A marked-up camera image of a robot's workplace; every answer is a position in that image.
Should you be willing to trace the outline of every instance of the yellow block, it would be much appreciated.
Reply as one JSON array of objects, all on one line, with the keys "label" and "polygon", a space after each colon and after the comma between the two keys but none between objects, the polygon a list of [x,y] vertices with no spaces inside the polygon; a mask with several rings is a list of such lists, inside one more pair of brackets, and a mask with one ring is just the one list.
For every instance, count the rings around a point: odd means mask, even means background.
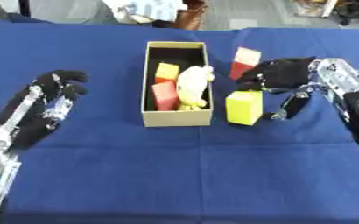
[{"label": "yellow block", "polygon": [[176,81],[180,75],[180,67],[177,65],[159,63],[155,74],[155,83],[164,81]]},{"label": "yellow block", "polygon": [[263,92],[235,91],[226,98],[227,120],[253,125],[263,114]]}]

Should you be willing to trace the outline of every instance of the blue tablecloth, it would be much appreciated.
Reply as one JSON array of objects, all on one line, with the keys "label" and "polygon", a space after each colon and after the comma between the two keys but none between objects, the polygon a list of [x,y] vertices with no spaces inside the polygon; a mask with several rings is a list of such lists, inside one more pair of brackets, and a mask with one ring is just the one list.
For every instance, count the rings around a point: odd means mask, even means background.
[{"label": "blue tablecloth", "polygon": [[[143,127],[147,41],[207,44],[217,72],[211,126]],[[0,23],[0,109],[47,71],[90,76],[89,95],[61,129],[21,157],[9,197],[9,213],[20,214],[13,222],[21,214],[51,223],[113,223],[114,214],[359,219],[359,146],[321,95],[291,121],[226,123],[224,98],[235,87],[227,75],[238,46],[261,51],[262,60],[339,57],[359,68],[359,30]],[[285,97],[264,96],[265,110]]]}]

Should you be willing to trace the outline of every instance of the robotic arm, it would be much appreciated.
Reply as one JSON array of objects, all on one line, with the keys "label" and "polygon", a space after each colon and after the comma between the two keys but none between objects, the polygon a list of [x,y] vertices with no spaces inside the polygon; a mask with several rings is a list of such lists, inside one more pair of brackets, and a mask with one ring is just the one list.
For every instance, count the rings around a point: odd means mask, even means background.
[{"label": "robotic arm", "polygon": [[359,70],[343,59],[280,59],[267,61],[244,73],[238,90],[292,92],[275,113],[264,118],[286,120],[296,116],[320,91],[337,109],[359,143]]},{"label": "robotic arm", "polygon": [[[16,149],[27,149],[53,133],[63,121],[77,95],[87,90],[69,81],[86,81],[84,73],[53,71],[38,77],[17,93],[0,113],[0,206],[21,165]],[[49,102],[57,101],[46,108]]]}]

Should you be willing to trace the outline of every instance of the plush toy head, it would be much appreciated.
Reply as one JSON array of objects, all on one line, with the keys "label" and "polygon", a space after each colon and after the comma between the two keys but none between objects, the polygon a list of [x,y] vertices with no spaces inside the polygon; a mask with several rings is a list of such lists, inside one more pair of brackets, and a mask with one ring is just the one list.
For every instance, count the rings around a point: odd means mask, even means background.
[{"label": "plush toy head", "polygon": [[181,102],[179,110],[200,110],[207,105],[201,97],[208,82],[215,78],[213,71],[211,66],[191,66],[179,75],[177,80],[177,92]]}]

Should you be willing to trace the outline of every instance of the open box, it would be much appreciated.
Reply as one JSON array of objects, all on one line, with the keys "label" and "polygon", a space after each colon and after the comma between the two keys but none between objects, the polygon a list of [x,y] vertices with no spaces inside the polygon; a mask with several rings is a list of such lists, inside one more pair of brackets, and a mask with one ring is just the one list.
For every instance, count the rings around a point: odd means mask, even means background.
[{"label": "open box", "polygon": [[211,84],[208,83],[202,98],[207,106],[202,110],[157,111],[152,93],[155,73],[161,62],[179,65],[182,73],[192,66],[207,66],[207,49],[201,42],[149,42],[145,54],[141,113],[145,127],[206,126],[211,123],[214,108]]}]

